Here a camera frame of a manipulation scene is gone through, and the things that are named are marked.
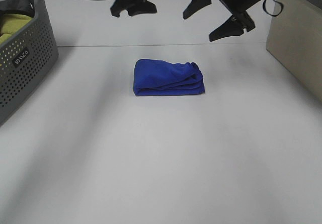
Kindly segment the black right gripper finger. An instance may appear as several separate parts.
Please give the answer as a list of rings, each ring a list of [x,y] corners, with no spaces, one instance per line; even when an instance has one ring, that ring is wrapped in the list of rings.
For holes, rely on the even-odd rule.
[[[244,24],[242,18],[244,14],[232,15],[221,26],[209,34],[209,41],[213,42],[222,38],[240,36],[244,34]]]
[[[191,0],[183,11],[183,19],[186,20],[200,9],[212,4],[212,0]]]

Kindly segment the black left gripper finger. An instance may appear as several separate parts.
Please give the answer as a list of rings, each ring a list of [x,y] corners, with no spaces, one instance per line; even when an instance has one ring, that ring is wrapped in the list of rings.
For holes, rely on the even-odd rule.
[[[155,14],[157,13],[156,5],[147,0],[128,2],[128,15],[133,17],[141,14]]]
[[[111,15],[114,17],[120,17],[120,13],[123,10],[127,10],[128,8],[133,6],[133,2],[128,0],[115,0],[113,5],[110,8]]]

